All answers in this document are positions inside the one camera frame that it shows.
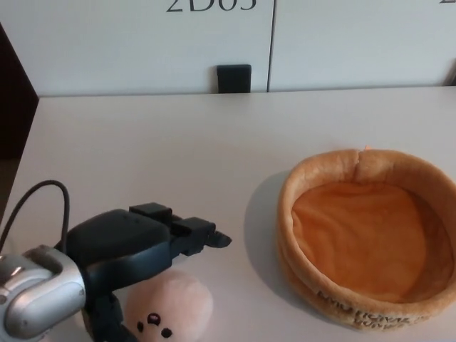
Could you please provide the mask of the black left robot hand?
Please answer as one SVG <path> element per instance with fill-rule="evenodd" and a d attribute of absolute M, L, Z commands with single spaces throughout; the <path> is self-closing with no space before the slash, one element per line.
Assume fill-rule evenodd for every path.
<path fill-rule="evenodd" d="M 181 218 L 156 202 L 114 209 L 76 225 L 57 248 L 76 263 L 86 300 L 84 325 L 93 341 L 136 341 L 123 324 L 114 292 L 161 275 L 174 258 L 205 247 L 225 248 L 230 236 L 199 217 Z"/>

